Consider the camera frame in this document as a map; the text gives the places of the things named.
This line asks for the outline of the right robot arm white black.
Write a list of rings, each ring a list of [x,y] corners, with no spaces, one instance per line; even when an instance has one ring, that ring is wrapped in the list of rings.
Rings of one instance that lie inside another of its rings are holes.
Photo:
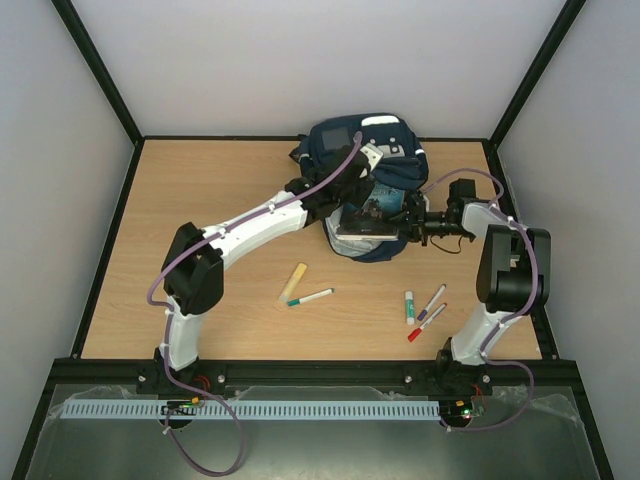
[[[520,224],[500,210],[496,199],[479,199],[475,181],[464,178],[450,183],[444,211],[429,212],[425,196],[415,191],[389,223],[408,241],[423,245],[433,236],[483,241],[476,276],[478,305],[435,360],[438,384],[458,391],[482,376],[491,350],[513,324],[546,304],[551,235]]]

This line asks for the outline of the dark blue hardcover book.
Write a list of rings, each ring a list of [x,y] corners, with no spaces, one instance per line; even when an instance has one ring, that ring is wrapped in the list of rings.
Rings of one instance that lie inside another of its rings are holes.
[[[346,204],[336,237],[343,241],[394,241],[398,228],[390,219],[402,211],[405,191],[377,183],[361,207]]]

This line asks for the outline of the navy blue student backpack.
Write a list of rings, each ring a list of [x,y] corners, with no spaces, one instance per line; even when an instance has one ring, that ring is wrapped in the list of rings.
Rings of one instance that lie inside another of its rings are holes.
[[[289,157],[316,186],[342,164],[355,140],[354,159],[307,202],[324,217],[334,253],[361,263],[389,261],[406,248],[401,222],[429,176],[426,153],[406,121],[391,113],[327,119],[301,136]]]

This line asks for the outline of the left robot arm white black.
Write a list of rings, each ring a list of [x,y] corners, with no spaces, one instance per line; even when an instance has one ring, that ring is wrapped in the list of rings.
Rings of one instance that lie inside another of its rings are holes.
[[[179,228],[147,302],[163,306],[167,324],[159,352],[165,370],[178,372],[198,359],[205,315],[224,294],[224,274],[237,260],[287,233],[330,217],[346,203],[366,199],[382,152],[371,144],[336,152],[333,163],[286,187],[261,205],[217,225]]]

